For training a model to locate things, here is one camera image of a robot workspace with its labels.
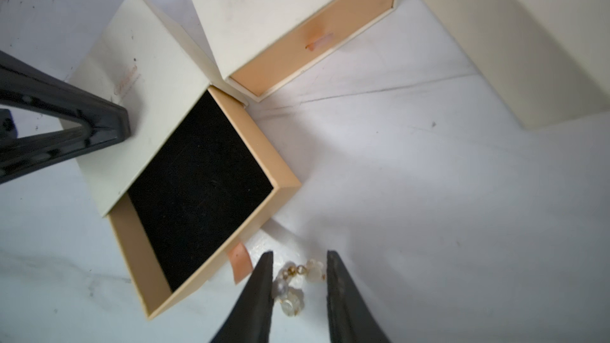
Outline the cream drawer jewelry box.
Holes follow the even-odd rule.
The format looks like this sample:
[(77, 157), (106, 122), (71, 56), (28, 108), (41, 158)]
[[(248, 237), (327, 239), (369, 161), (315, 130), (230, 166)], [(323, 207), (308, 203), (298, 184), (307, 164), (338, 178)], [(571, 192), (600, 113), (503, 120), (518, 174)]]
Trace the cream drawer jewelry box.
[(243, 95), (148, 0), (124, 0), (70, 82), (131, 135), (77, 159), (154, 319), (200, 289), (300, 188)]

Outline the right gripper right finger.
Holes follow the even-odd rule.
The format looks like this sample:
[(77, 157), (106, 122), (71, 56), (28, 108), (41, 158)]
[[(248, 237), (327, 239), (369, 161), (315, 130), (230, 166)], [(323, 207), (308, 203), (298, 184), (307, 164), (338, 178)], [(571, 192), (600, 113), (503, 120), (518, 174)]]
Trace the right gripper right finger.
[(338, 252), (327, 252), (327, 317), (330, 341), (389, 342)]

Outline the pearl earrings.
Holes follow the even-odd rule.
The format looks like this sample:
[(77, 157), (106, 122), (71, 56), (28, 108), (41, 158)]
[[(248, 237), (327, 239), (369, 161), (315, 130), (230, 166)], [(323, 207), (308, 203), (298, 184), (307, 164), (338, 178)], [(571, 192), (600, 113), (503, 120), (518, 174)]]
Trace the pearl earrings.
[(271, 296), (284, 315), (296, 317), (305, 308), (303, 286), (322, 284), (326, 279), (327, 266), (320, 260), (311, 259), (303, 265), (288, 261), (273, 281)]

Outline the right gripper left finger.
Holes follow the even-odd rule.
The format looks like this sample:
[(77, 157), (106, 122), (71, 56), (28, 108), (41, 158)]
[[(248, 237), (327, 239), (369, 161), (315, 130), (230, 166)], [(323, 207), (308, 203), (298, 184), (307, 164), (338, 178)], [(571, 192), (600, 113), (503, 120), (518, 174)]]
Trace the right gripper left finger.
[(254, 268), (227, 320), (211, 342), (269, 342), (273, 315), (273, 252), (265, 252)]

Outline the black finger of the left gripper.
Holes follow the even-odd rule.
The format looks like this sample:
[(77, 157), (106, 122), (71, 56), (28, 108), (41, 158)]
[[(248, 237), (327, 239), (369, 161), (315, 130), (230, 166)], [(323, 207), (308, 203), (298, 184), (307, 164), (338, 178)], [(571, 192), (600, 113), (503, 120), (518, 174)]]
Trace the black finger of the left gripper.
[[(131, 136), (127, 109), (1, 53), (1, 182), (122, 143)], [(21, 138), (10, 107), (76, 123)]]

